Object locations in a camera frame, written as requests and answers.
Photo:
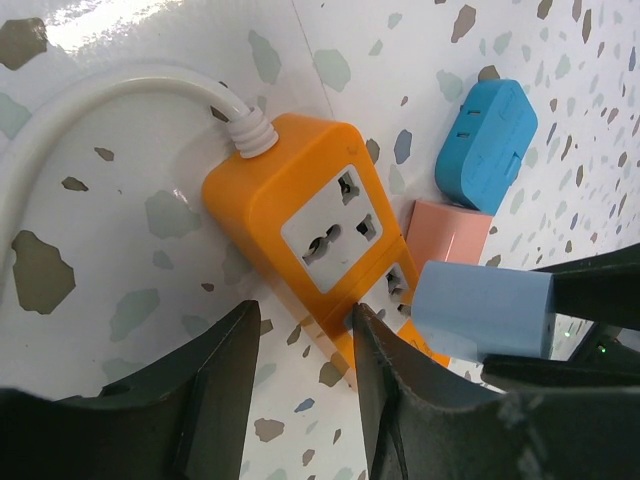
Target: blue plug adapter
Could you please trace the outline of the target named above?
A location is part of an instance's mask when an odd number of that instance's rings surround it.
[[[456,203],[495,215],[537,128],[518,82],[475,84],[438,155],[438,188]]]
[[[427,262],[411,317],[429,348],[443,355],[471,362],[491,354],[548,359],[553,275]]]

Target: cable strain relief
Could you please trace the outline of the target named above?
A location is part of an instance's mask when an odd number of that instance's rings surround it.
[[[278,141],[278,133],[259,108],[252,109],[246,117],[228,122],[227,129],[242,158],[257,157]]]

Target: white speckled surface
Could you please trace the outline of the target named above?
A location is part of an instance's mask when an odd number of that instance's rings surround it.
[[[435,156],[479,72],[494,66],[525,86],[539,129],[482,263],[534,268],[640,238],[640,2],[0,6],[0,23],[34,17],[46,27],[46,52],[21,59],[0,31],[0,149],[73,80],[163,61],[225,82],[271,118],[296,111],[356,125],[370,151],[379,147],[376,168],[406,225],[412,200],[441,199]],[[230,148],[208,106],[153,93],[113,101],[60,139],[20,229],[59,250],[76,286],[43,315],[21,307],[13,272],[4,272],[0,384],[53,398],[96,394],[257,298],[273,329],[261,337],[243,478],[362,480],[356,395],[344,382],[318,381],[326,359],[200,205],[203,176]],[[65,187],[67,177],[82,183]],[[586,330],[560,319],[554,355],[566,358]],[[473,365],[451,368],[478,379]],[[264,429],[282,433],[263,441]]]

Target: pink plug adapter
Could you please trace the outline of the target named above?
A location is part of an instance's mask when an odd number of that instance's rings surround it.
[[[418,272],[429,260],[477,265],[491,220],[475,210],[416,200],[407,245]]]

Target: power strip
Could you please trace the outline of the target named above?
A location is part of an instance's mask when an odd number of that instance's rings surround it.
[[[295,114],[273,126],[271,149],[251,160],[235,154],[207,176],[204,203],[294,316],[319,325],[339,363],[354,367],[345,317],[361,300],[386,306],[388,274],[400,289],[392,297],[409,298],[417,271],[358,130]],[[394,330],[428,352],[405,314],[388,308]]]

